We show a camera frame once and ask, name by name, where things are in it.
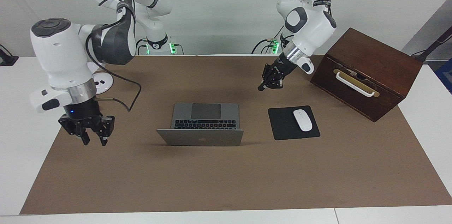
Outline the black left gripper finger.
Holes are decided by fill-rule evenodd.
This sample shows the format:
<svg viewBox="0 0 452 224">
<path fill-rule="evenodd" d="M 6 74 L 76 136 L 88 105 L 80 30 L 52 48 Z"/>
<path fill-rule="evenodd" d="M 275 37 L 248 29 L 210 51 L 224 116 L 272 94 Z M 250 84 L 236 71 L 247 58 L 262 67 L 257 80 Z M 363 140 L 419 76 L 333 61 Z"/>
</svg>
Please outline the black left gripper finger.
<svg viewBox="0 0 452 224">
<path fill-rule="evenodd" d="M 271 77 L 273 75 L 273 66 L 266 63 L 262 73 L 262 82 L 258 86 L 258 90 L 263 92 L 265 89 L 274 89 L 271 84 Z"/>
<path fill-rule="evenodd" d="M 284 73 L 273 72 L 270 75 L 270 89 L 283 88 Z"/>
</svg>

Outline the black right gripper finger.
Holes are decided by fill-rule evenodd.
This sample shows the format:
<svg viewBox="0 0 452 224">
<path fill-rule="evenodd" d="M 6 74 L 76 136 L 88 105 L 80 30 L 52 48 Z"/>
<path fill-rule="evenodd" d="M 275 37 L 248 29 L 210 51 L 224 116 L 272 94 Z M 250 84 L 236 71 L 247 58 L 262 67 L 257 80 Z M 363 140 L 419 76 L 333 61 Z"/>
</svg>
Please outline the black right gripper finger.
<svg viewBox="0 0 452 224">
<path fill-rule="evenodd" d="M 79 137 L 83 145 L 88 145 L 90 142 L 90 138 L 86 132 L 86 119 L 83 120 L 74 120 L 69 117 L 61 117 L 58 122 L 61 127 L 66 130 L 69 135 L 76 135 Z"/>
<path fill-rule="evenodd" d="M 99 136 L 102 146 L 107 145 L 108 137 L 111 136 L 114 130 L 114 123 L 114 116 L 95 116 L 93 118 L 93 131 Z"/>
</svg>

